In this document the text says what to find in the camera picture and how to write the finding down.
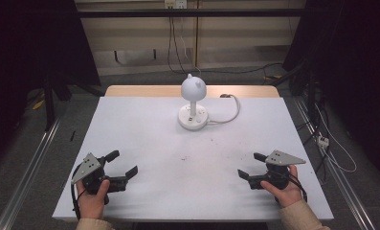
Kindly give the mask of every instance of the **lamp head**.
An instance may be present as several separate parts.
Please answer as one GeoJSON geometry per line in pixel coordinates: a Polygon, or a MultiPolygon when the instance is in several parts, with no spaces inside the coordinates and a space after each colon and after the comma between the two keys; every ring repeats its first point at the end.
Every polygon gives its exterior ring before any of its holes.
{"type": "Polygon", "coordinates": [[[191,74],[181,84],[181,96],[187,101],[198,102],[207,95],[207,86],[204,81],[191,74]]]}

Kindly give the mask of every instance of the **finger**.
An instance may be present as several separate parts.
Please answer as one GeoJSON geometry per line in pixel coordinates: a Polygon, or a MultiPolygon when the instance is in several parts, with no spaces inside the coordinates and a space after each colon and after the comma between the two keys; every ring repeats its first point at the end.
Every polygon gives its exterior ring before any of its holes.
{"type": "Polygon", "coordinates": [[[106,193],[108,192],[108,189],[109,189],[109,185],[110,185],[109,180],[103,180],[100,188],[98,189],[97,196],[100,198],[105,198],[106,193]]]}
{"type": "Polygon", "coordinates": [[[82,192],[84,192],[85,188],[84,188],[84,185],[82,184],[82,181],[79,180],[77,181],[77,192],[78,194],[81,194],[82,192]]]}
{"type": "Polygon", "coordinates": [[[295,165],[289,165],[288,168],[290,169],[290,173],[298,179],[298,170],[297,170],[297,166],[295,165]]]}
{"type": "Polygon", "coordinates": [[[265,190],[267,190],[270,194],[274,195],[274,196],[279,196],[281,191],[276,188],[276,186],[270,184],[269,182],[267,181],[261,181],[260,182],[260,185],[261,187],[263,187],[265,190]]]}

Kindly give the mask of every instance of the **sleeve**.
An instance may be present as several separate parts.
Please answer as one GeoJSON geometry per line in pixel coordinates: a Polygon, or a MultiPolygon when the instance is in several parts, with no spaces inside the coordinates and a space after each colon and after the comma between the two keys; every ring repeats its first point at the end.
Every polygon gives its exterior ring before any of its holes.
{"type": "Polygon", "coordinates": [[[287,230],[330,230],[330,228],[322,226],[303,199],[279,210],[279,215],[287,230]]]}
{"type": "Polygon", "coordinates": [[[81,218],[76,230],[111,230],[112,224],[101,219],[81,218]]]}

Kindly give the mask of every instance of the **wall outlet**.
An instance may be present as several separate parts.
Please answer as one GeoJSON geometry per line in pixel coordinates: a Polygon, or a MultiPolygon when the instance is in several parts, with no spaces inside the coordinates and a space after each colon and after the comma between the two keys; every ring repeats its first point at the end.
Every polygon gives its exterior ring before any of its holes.
{"type": "Polygon", "coordinates": [[[186,9],[187,0],[175,0],[175,9],[186,9]]]}
{"type": "Polygon", "coordinates": [[[165,8],[166,9],[174,9],[175,8],[175,0],[165,0],[165,8]]]}

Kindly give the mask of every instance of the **lamp base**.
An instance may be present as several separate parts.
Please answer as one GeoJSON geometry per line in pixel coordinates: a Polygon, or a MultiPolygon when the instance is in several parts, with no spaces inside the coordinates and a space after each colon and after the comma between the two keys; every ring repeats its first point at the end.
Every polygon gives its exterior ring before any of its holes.
{"type": "Polygon", "coordinates": [[[178,112],[178,123],[186,129],[197,130],[204,127],[208,122],[207,109],[201,105],[196,106],[195,116],[190,115],[190,105],[184,105],[178,112]]]}

